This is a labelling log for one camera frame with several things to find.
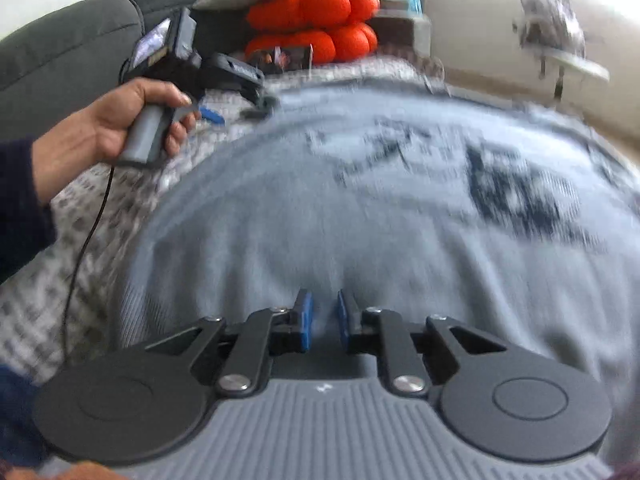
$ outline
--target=orange pillow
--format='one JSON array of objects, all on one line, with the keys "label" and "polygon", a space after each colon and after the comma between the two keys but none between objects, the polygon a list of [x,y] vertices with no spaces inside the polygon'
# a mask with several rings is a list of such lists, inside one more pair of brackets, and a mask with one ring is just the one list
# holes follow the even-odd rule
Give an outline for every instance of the orange pillow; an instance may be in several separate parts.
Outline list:
[{"label": "orange pillow", "polygon": [[369,41],[369,51],[373,52],[378,48],[378,37],[369,25],[366,23],[354,23],[353,27],[359,28]]},{"label": "orange pillow", "polygon": [[351,13],[349,0],[300,0],[303,19],[315,28],[335,27]]},{"label": "orange pillow", "polygon": [[347,18],[348,23],[366,22],[380,8],[380,0],[349,0],[351,13]]},{"label": "orange pillow", "polygon": [[244,55],[248,58],[255,50],[268,50],[274,46],[284,46],[284,34],[264,34],[253,38],[246,46]]},{"label": "orange pillow", "polygon": [[266,0],[249,8],[246,16],[255,30],[288,32],[305,26],[300,0]]},{"label": "orange pillow", "polygon": [[329,32],[334,40],[336,61],[353,61],[370,52],[367,35],[357,25],[345,25]]},{"label": "orange pillow", "polygon": [[307,46],[313,47],[314,65],[331,63],[335,58],[335,47],[331,37],[322,30],[304,30],[285,38],[284,46]]}]

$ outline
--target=black clamp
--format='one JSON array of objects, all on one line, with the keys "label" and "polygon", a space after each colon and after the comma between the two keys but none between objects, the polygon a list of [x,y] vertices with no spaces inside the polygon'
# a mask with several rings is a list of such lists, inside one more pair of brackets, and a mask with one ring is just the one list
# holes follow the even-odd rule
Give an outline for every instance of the black clamp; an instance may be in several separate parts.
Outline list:
[{"label": "black clamp", "polygon": [[446,316],[406,323],[397,312],[337,301],[348,353],[373,354],[396,396],[423,398],[472,446],[517,462],[597,450],[612,417],[589,375]]},{"label": "black clamp", "polygon": [[159,456],[201,428],[219,400],[261,391],[272,356],[306,352],[312,309],[311,293],[300,290],[292,308],[259,310],[231,326],[201,319],[67,368],[40,390],[33,420],[48,446],[73,461]]},{"label": "black clamp", "polygon": [[202,94],[205,89],[238,92],[257,108],[263,106],[262,72],[225,54],[213,54],[204,60],[197,81]]}]

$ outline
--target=handheld device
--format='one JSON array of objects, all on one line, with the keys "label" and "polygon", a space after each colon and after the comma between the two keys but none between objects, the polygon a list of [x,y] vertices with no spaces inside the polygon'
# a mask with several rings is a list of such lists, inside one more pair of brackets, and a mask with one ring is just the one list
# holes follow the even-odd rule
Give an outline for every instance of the handheld device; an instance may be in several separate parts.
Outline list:
[{"label": "handheld device", "polygon": [[407,323],[343,291],[344,351],[375,355],[378,376],[271,377],[312,344],[312,310],[301,290],[292,308],[201,319],[64,370],[36,398],[57,455],[41,473],[94,460],[136,480],[610,475],[593,454],[611,418],[594,379],[451,318]]},{"label": "handheld device", "polygon": [[144,76],[174,83],[190,95],[193,105],[167,108],[145,105],[129,129],[118,166],[156,168],[162,162],[162,142],[169,126],[198,107],[207,89],[239,92],[260,107],[264,75],[224,54],[203,60],[193,48],[196,22],[184,7],[143,36],[133,49],[123,81]]}]

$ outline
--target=blue clip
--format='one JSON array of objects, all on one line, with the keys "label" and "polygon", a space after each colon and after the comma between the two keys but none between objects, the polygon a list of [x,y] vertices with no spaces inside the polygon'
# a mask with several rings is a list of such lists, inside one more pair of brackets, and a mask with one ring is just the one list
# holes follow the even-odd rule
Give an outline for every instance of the blue clip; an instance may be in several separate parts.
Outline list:
[{"label": "blue clip", "polygon": [[347,306],[344,301],[344,293],[342,291],[338,292],[338,301],[336,302],[336,310],[338,312],[338,323],[340,326],[340,342],[342,343],[342,348],[344,351],[349,349],[349,339],[350,339],[350,330],[349,330],[349,313],[347,311]]},{"label": "blue clip", "polygon": [[202,118],[214,124],[224,124],[225,118],[217,112],[213,110],[209,110],[204,106],[200,107],[200,113],[202,114]]},{"label": "blue clip", "polygon": [[294,308],[300,313],[300,347],[306,352],[311,347],[311,325],[313,324],[314,298],[308,291],[300,291]]}]

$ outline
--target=metal bolt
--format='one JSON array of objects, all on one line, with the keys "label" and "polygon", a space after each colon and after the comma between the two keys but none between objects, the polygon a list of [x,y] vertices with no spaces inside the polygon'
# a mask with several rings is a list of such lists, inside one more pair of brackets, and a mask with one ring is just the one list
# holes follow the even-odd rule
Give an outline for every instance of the metal bolt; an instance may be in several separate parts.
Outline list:
[{"label": "metal bolt", "polygon": [[406,394],[416,394],[424,389],[424,381],[414,375],[401,375],[394,379],[394,387]]},{"label": "metal bolt", "polygon": [[244,375],[229,374],[220,377],[218,380],[218,386],[227,392],[244,392],[249,386],[251,386],[251,381]]}]

